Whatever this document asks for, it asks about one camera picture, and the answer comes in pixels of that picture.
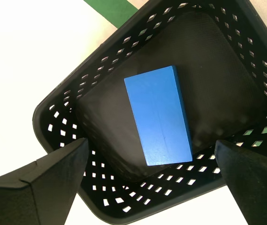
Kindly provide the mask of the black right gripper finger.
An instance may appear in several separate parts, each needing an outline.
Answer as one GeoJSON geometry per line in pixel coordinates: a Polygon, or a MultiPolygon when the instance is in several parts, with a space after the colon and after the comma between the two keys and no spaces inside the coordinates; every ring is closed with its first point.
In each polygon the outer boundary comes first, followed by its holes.
{"type": "Polygon", "coordinates": [[[0,225],[65,224],[88,156],[81,138],[0,176],[0,225]]]}
{"type": "Polygon", "coordinates": [[[221,175],[250,225],[267,225],[267,157],[225,140],[215,156],[221,175]]]}

